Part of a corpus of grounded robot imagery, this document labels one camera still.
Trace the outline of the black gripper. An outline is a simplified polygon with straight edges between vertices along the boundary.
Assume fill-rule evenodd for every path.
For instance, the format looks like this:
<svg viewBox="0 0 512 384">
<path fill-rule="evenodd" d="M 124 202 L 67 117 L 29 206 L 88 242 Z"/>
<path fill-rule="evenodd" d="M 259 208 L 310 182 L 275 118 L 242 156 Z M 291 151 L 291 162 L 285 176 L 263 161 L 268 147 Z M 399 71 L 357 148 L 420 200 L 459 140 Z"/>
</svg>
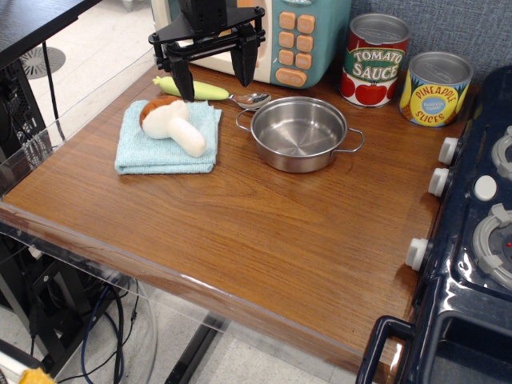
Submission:
<svg viewBox="0 0 512 384">
<path fill-rule="evenodd" d="M 194 100 L 194 80 L 189 62 L 228 52 L 234 74 L 243 86 L 254 80 L 258 49 L 265 41 L 261 6 L 241 6 L 228 1 L 178 1 L 178 14 L 159 26 L 149 43 L 155 63 L 171 72 L 181 97 Z"/>
</svg>

